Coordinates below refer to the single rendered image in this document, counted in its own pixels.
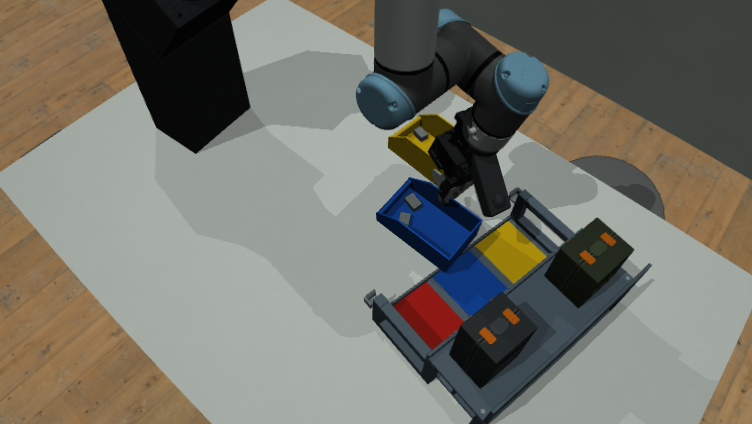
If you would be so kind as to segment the black case with orange latches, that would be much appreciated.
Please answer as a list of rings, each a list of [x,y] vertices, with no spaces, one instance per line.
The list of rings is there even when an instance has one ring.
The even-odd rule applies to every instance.
[[[580,308],[615,275],[633,251],[597,217],[559,249],[545,277]]]
[[[460,325],[449,355],[481,389],[520,354],[537,328],[501,292]]]

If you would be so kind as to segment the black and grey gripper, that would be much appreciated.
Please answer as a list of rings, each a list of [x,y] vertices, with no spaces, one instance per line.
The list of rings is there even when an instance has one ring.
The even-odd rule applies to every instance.
[[[454,118],[460,125],[458,126],[456,123],[454,128],[436,136],[428,150],[428,153],[437,168],[439,170],[444,170],[443,174],[436,169],[433,169],[431,172],[439,189],[438,200],[441,204],[448,203],[451,198],[456,199],[473,185],[473,180],[464,154],[465,151],[470,151],[480,157],[490,157],[499,152],[480,150],[472,145],[466,138],[463,131],[463,121],[471,108],[472,107],[457,112]],[[462,142],[460,139],[462,139]],[[464,143],[466,148],[462,143]]]

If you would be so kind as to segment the blue bin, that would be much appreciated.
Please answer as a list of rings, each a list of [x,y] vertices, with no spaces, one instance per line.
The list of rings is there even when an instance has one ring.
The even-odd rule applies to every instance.
[[[404,201],[411,193],[422,203],[415,212]],[[431,182],[410,177],[380,209],[377,221],[446,273],[483,220],[453,198],[441,204],[438,193]],[[401,212],[411,214],[409,226],[399,220]]]

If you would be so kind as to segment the yellow bin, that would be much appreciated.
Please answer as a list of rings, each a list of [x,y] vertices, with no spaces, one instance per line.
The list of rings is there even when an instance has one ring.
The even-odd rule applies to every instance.
[[[422,142],[413,134],[413,130],[419,126],[429,133],[428,139]],[[452,128],[454,125],[438,114],[421,114],[391,136],[388,148],[436,185],[432,170],[436,169],[442,174],[444,170],[437,168],[428,150],[437,135]]]

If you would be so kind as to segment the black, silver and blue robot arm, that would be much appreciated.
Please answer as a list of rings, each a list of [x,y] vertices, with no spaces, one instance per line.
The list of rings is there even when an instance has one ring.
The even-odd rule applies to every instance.
[[[538,107],[548,72],[524,52],[505,56],[468,21],[440,10],[440,1],[375,0],[374,71],[356,89],[358,107],[375,127],[392,130],[457,85],[475,100],[466,138],[498,151]],[[508,210],[497,155],[464,154],[483,216]]]

